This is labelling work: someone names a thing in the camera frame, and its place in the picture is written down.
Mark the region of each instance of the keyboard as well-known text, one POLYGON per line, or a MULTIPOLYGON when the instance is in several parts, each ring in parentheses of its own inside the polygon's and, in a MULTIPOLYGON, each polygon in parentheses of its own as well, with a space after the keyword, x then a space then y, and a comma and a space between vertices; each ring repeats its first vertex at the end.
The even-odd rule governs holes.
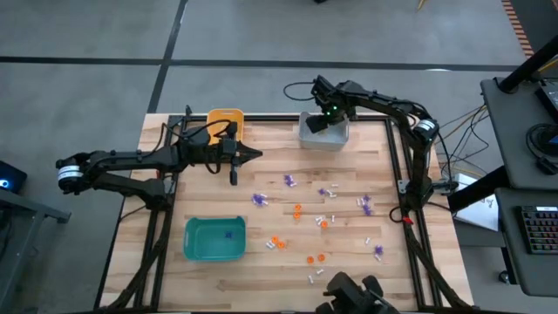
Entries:
POLYGON ((558 207, 521 206, 519 221, 529 254, 558 254, 558 207))

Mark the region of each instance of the teal tray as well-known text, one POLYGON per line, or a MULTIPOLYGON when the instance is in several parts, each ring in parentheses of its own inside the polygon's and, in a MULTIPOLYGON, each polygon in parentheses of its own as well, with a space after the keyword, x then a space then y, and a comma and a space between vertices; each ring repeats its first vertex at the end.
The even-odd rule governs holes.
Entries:
POLYGON ((233 261, 246 250, 246 222, 192 218, 184 231, 184 256, 192 261, 233 261))

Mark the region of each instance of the concrete floor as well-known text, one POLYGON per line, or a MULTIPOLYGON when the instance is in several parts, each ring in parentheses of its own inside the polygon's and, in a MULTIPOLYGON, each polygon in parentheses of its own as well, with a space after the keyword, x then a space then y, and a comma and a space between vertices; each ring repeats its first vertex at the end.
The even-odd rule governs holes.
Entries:
MULTIPOLYGON (((0 56, 162 58, 179 0, 0 0, 0 56)), ((524 57, 500 0, 190 0, 174 58, 517 65, 524 57)), ((47 222, 25 271, 15 309, 43 313, 93 306, 122 197, 62 195, 56 159, 94 149, 134 149, 159 71, 150 65, 0 64, 0 160, 30 176, 24 195, 72 212, 47 222)), ((282 95, 318 73, 424 104, 444 123, 481 105, 479 82, 505 72, 171 66, 158 113, 190 105, 205 113, 315 109, 282 95)), ((304 89, 293 92, 306 93, 304 89)), ((491 147, 471 162, 501 164, 489 119, 477 128, 491 147)), ((449 138, 449 148, 459 134, 449 138)), ((480 148, 471 140, 463 155, 480 148)), ((495 281, 498 249, 462 248, 475 304, 483 309, 553 312, 557 299, 527 297, 495 281)))

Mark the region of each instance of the wooden table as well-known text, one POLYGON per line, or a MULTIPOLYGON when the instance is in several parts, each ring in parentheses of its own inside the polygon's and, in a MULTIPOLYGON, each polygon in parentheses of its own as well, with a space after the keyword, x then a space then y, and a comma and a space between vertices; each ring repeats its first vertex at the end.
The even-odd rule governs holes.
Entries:
MULTIPOLYGON (((167 114, 148 114, 139 148, 151 150, 159 138, 167 114)), ((398 205, 383 122, 354 122, 350 140, 342 152, 303 150, 299 147, 296 122, 246 122, 244 144, 263 151, 263 157, 239 169, 236 187, 228 183, 228 167, 210 174, 203 167, 188 167, 177 186, 177 200, 167 251, 160 311, 313 311, 330 298, 323 297, 327 282, 344 271, 357 283, 368 275, 379 279, 384 297, 400 311, 416 310, 411 272, 401 225, 391 222, 388 212, 398 205), (287 187, 284 174, 292 174, 298 185, 287 187), (335 189, 337 198, 318 194, 319 188, 335 189), (253 193, 264 193, 269 205, 257 208, 253 193), (372 198, 373 216, 357 207, 356 199, 372 198), (299 222, 294 206, 303 206, 299 222), (247 247, 243 258, 227 263, 192 263, 182 253, 184 229, 191 217, 242 216, 247 223, 247 247), (335 215, 335 223, 320 229, 319 215, 335 215), (266 248, 271 236, 279 236, 286 249, 266 248), (369 245, 364 244, 371 238, 369 245), (379 262, 376 244, 384 246, 379 262), (326 260, 309 266, 307 256, 324 253, 326 260), (321 276, 316 270, 324 269, 321 276), (310 285, 308 275, 314 277, 310 285)), ((399 163, 405 166, 398 134, 399 163)), ((439 178, 436 154, 432 154, 430 176, 439 178)), ((133 171, 132 177, 147 179, 154 171, 133 171)), ((446 204, 446 198, 432 201, 446 204)), ((126 201, 122 215, 142 205, 137 198, 126 201)), ((100 305, 107 305, 126 287, 140 265, 149 211, 128 216, 118 227, 100 305)), ((461 298, 473 300, 465 267, 449 212, 425 207, 434 262, 461 298)), ((432 304, 426 274, 421 277, 426 300, 432 304)), ((144 303, 151 296, 150 276, 144 303)))

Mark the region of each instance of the white paper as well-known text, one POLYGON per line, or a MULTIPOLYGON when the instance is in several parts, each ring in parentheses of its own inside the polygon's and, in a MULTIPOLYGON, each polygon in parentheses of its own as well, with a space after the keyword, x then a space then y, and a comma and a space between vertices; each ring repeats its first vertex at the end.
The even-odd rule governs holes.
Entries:
MULTIPOLYGON (((458 190, 461 190, 477 180, 464 174, 458 174, 457 181, 459 182, 458 190)), ((457 212, 455 219, 485 229, 498 231, 498 203, 496 202, 496 197, 490 195, 483 200, 469 205, 467 208, 461 209, 457 212)))

